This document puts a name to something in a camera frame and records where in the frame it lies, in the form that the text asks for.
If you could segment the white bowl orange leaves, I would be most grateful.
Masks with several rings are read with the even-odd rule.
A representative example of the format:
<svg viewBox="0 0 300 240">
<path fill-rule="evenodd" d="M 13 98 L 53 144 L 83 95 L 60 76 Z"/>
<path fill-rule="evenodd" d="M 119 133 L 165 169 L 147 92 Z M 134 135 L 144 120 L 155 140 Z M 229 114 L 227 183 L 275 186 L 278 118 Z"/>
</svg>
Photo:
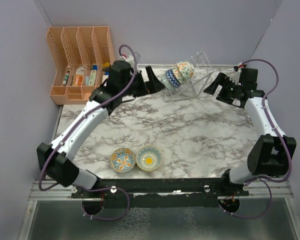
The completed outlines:
<svg viewBox="0 0 300 240">
<path fill-rule="evenodd" d="M 171 67 L 171 70 L 172 70 L 172 72 L 173 72 L 175 78 L 177 79 L 177 81 L 178 81 L 181 85 L 183 85 L 183 84 L 186 83 L 187 80 L 184 78 L 184 76 L 183 76 L 182 73 L 180 72 L 180 70 L 179 70 L 179 68 L 178 68 L 177 65 L 172 66 L 172 67 Z"/>
</svg>

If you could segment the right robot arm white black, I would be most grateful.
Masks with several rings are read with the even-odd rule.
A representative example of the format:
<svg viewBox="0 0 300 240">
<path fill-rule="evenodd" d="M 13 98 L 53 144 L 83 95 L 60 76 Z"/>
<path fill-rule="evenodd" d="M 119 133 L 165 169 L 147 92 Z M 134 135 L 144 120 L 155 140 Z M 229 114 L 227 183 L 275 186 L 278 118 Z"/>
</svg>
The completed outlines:
<svg viewBox="0 0 300 240">
<path fill-rule="evenodd" d="M 235 100 L 244 109 L 255 127 L 257 141 L 248 154 L 247 162 L 229 170 L 229 178 L 220 182 L 219 189 L 230 196 L 244 184 L 256 179 L 284 182 L 292 171 L 292 157 L 297 142 L 288 137 L 275 121 L 266 94 L 257 89 L 258 70 L 239 66 L 233 76 L 219 73 L 216 79 L 204 89 L 213 95 L 221 87 L 216 99 L 232 105 Z"/>
</svg>

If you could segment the teal green bowl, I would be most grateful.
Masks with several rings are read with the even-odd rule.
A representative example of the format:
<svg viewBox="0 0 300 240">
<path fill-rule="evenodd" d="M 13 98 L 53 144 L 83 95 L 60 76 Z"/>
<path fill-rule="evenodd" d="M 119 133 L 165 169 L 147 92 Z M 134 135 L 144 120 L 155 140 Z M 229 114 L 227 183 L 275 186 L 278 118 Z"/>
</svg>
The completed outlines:
<svg viewBox="0 0 300 240">
<path fill-rule="evenodd" d="M 161 79 L 166 89 L 169 90 L 173 95 L 175 95 L 178 92 L 176 88 L 169 82 L 165 74 L 161 76 Z"/>
</svg>

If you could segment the blue yellow sun bowl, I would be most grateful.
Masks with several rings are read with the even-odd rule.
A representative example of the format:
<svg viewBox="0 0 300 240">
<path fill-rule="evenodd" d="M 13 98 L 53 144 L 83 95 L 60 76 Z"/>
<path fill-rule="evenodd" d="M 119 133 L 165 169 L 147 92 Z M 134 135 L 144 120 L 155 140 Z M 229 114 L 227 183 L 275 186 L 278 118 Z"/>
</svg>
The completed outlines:
<svg viewBox="0 0 300 240">
<path fill-rule="evenodd" d="M 162 162 L 161 151 L 152 145 L 141 147 L 136 154 L 136 164 L 141 170 L 146 172 L 156 170 L 161 166 Z"/>
</svg>

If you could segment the blue orange floral bowl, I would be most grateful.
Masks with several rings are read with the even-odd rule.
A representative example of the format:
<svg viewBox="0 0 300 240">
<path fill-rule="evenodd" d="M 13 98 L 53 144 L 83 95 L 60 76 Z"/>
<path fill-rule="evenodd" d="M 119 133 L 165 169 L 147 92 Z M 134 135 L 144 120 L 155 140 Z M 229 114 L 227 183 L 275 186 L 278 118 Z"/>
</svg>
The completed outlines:
<svg viewBox="0 0 300 240">
<path fill-rule="evenodd" d="M 118 148 L 110 156 L 111 168 L 117 173 L 129 172 L 136 164 L 136 155 L 130 148 Z"/>
</svg>

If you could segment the white bowl orange flower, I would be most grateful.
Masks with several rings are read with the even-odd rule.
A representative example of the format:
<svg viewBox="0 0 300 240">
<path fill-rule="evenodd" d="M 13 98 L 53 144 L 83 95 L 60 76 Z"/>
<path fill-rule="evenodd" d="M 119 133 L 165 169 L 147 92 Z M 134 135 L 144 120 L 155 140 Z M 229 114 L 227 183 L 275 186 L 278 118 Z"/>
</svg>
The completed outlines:
<svg viewBox="0 0 300 240">
<path fill-rule="evenodd" d="M 190 80 L 195 72 L 194 66 L 189 61 L 177 62 L 177 67 L 181 75 L 188 81 Z"/>
</svg>

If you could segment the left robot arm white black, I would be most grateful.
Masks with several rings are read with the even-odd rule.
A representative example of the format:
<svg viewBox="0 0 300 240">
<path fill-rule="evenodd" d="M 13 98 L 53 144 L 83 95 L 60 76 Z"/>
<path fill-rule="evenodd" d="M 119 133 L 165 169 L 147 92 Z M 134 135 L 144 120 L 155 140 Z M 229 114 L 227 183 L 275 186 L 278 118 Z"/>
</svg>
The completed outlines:
<svg viewBox="0 0 300 240">
<path fill-rule="evenodd" d="M 77 167 L 72 161 L 93 130 L 123 102 L 123 97 L 133 98 L 155 94 L 165 86 L 147 66 L 148 81 L 135 66 L 124 60 L 115 61 L 107 79 L 94 89 L 81 113 L 59 137 L 51 143 L 37 147 L 41 176 L 49 176 L 58 184 L 81 187 L 87 196 L 96 197 L 101 190 L 97 176 Z"/>
</svg>

